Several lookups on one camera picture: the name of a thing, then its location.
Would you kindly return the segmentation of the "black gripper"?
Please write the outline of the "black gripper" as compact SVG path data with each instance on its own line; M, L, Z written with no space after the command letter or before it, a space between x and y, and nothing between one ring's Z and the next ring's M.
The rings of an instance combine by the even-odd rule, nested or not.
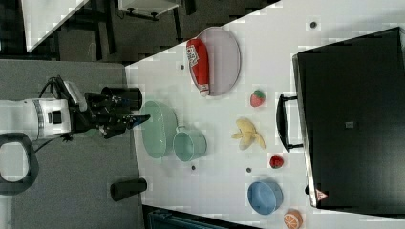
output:
M71 95L69 98L69 112L71 130L69 139L74 134L85 133L90 130L99 130L105 138L121 135L128 130L146 122L151 115L128 115L131 101L125 93L121 94L95 94L87 93L84 101L86 109L80 110L79 103Z

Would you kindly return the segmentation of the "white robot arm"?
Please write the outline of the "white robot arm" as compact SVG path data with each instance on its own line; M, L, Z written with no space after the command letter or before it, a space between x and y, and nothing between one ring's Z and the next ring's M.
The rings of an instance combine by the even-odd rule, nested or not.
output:
M106 138L125 133L146 122L148 114L135 114L137 101L115 94L62 94L59 98L30 98L1 102L1 154L22 156L24 165L1 172L1 194L15 196L31 188L39 174L36 141L43 145L61 137L97 130Z

